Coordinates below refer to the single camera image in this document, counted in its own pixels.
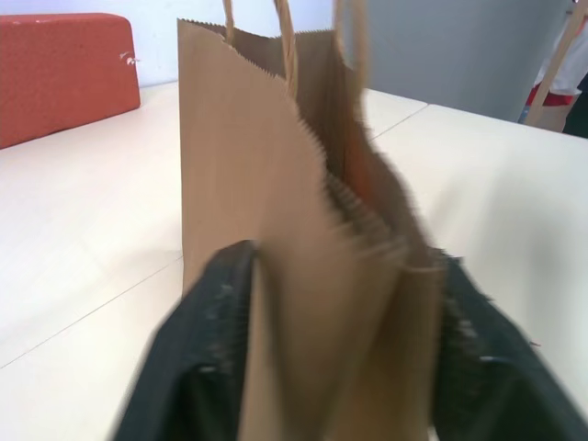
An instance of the paper bag handle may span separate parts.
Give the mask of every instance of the paper bag handle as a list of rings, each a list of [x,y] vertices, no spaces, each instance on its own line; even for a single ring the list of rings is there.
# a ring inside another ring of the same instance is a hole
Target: paper bag handle
[[[235,23],[232,18],[232,0],[222,0],[226,16],[226,40],[232,45],[235,31]],[[286,83],[288,93],[296,99],[298,92],[298,54],[296,53],[296,38],[292,27],[292,18],[288,7],[288,0],[274,0],[279,27],[282,32],[282,51],[284,52],[284,68],[286,71]]]
[[[333,28],[337,46],[342,56],[343,44],[343,8],[345,0],[334,0]],[[362,90],[368,82],[368,30],[366,26],[366,0],[351,0],[353,20],[353,49],[355,53],[354,71],[356,83],[354,84],[354,99],[359,102]]]

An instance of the red object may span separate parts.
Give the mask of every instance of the red object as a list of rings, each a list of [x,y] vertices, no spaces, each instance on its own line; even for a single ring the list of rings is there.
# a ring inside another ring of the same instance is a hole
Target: red object
[[[126,18],[0,17],[0,149],[140,103]]]
[[[537,94],[537,90],[541,83],[533,87],[531,93],[529,94],[529,98],[526,99],[526,105],[530,106],[533,104],[533,100],[535,99],[535,95]],[[548,92],[548,95],[545,97],[545,101],[543,101],[543,106],[545,107],[555,107],[555,106],[568,106],[571,104],[573,100],[573,96],[568,95],[556,95]]]

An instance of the paper bag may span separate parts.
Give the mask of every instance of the paper bag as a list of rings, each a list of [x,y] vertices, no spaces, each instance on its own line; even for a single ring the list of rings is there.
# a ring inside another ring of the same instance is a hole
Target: paper bag
[[[361,75],[337,32],[294,34],[286,1],[275,3],[278,39],[234,28],[227,0],[226,28],[178,21],[185,289],[214,251],[257,240],[240,439],[345,439],[364,424],[420,436],[439,270],[366,142]],[[400,427],[355,410],[383,357],[408,360],[382,376],[390,396],[376,413],[393,408]],[[407,406],[403,388],[418,397]]]

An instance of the white table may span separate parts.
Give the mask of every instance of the white table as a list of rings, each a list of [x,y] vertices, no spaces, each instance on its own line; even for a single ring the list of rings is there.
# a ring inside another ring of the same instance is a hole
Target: white table
[[[105,439],[179,299],[177,86],[141,97],[139,110],[0,151],[0,439]],[[466,256],[588,409],[588,143],[378,92],[365,100],[434,240]]]

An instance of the gray wall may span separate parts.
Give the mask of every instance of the gray wall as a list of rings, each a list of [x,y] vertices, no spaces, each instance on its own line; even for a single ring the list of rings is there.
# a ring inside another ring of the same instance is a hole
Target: gray wall
[[[570,4],[368,0],[371,87],[517,120]]]

